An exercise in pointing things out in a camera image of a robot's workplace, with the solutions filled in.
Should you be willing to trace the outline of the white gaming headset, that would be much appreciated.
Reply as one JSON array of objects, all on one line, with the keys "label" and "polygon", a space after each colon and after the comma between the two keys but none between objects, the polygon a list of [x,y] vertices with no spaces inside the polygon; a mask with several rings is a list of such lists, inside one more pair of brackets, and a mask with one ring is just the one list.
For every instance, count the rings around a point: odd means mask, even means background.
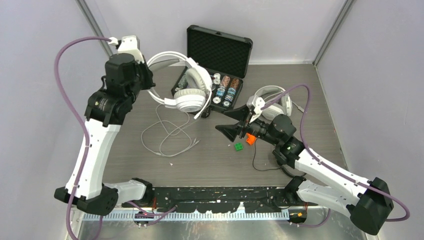
[{"label": "white gaming headset", "polygon": [[268,108],[262,111],[261,116],[269,121],[272,121],[276,116],[282,114],[290,117],[293,111],[293,103],[289,94],[285,94],[284,96],[278,98],[274,102],[272,99],[279,96],[281,93],[286,90],[277,85],[266,85],[259,88],[255,95],[263,98],[265,103],[272,103]]}]

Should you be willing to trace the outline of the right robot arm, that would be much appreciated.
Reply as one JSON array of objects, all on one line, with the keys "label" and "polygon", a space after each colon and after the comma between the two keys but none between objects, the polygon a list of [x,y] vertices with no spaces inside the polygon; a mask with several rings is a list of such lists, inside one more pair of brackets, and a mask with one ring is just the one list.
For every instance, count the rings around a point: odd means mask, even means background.
[{"label": "right robot arm", "polygon": [[348,217],[361,231],[376,236],[394,208],[388,184],[379,177],[369,180],[351,173],[319,156],[297,139],[290,117],[279,114],[270,123],[252,121],[247,106],[225,112],[237,119],[235,124],[216,125],[215,129],[233,142],[250,134],[275,147],[272,154],[279,166],[287,165],[319,180],[313,183],[294,177],[285,187],[285,198],[291,205],[315,203]]}]

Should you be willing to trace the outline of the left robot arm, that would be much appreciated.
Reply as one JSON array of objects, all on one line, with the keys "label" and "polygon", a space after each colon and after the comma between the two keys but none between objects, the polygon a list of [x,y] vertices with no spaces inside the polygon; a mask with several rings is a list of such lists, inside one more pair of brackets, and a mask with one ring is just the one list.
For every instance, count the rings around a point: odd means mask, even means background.
[{"label": "left robot arm", "polygon": [[148,207],[154,199],[150,182],[134,177],[104,183],[106,163],[126,115],[141,90],[153,87],[153,73],[143,55],[113,54],[105,63],[102,86],[87,101],[80,120],[83,140],[71,177],[54,192],[54,198],[92,215],[106,216],[117,205],[136,202]]}]

